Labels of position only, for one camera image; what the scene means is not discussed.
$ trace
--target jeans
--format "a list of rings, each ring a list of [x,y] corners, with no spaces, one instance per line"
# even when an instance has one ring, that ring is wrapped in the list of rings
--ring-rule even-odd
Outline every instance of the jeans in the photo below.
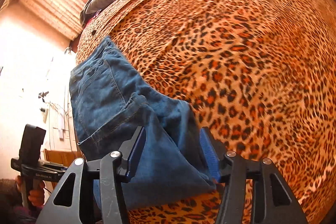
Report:
[[[70,95],[78,145],[87,160],[118,150],[137,126],[145,128],[146,143],[136,174],[122,184],[129,210],[215,189],[189,104],[151,88],[110,37],[73,69]],[[100,205],[98,186],[95,182]]]

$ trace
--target silver bolt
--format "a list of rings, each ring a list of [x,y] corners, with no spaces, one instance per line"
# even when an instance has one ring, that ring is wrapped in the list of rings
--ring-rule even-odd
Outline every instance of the silver bolt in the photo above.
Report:
[[[84,163],[84,160],[82,158],[76,158],[75,159],[75,165],[81,165]]]
[[[272,160],[269,159],[269,158],[264,158],[264,159],[262,160],[262,162],[263,162],[264,164],[270,165],[270,164],[272,163]]]
[[[110,156],[111,156],[112,158],[117,158],[117,157],[120,156],[120,152],[119,152],[119,151],[113,151],[113,152],[111,152]]]
[[[233,157],[235,157],[235,156],[237,155],[237,153],[234,152],[234,151],[232,151],[232,150],[226,152],[226,154],[227,154],[227,156],[229,156],[229,157],[231,157],[231,158],[233,158]]]

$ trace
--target leopard print bedsheet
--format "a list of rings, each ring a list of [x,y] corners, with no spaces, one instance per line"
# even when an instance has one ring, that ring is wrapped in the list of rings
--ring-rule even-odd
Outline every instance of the leopard print bedsheet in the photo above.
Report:
[[[155,89],[244,158],[271,158],[310,224],[336,198],[333,0],[117,0],[83,31],[106,35]],[[130,211],[132,223],[214,223],[218,192]],[[243,222],[251,212],[251,182]]]

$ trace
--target person's hand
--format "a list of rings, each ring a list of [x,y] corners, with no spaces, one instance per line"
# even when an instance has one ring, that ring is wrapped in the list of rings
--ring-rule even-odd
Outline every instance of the person's hand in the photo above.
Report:
[[[21,184],[22,184],[21,176],[17,176],[15,180],[16,180],[17,190],[21,193]],[[29,192],[28,199],[32,203],[33,206],[38,207],[44,204],[44,189],[43,189],[44,187],[45,187],[45,184],[43,181],[41,181],[38,189],[34,189]]]

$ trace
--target person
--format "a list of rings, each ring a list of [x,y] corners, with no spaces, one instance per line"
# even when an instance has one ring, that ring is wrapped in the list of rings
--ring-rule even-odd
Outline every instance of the person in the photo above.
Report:
[[[29,192],[28,199],[37,207],[36,211],[30,211],[22,206],[21,197],[22,178],[0,180],[0,220],[3,224],[31,224],[35,223],[44,204],[43,181],[39,188]]]

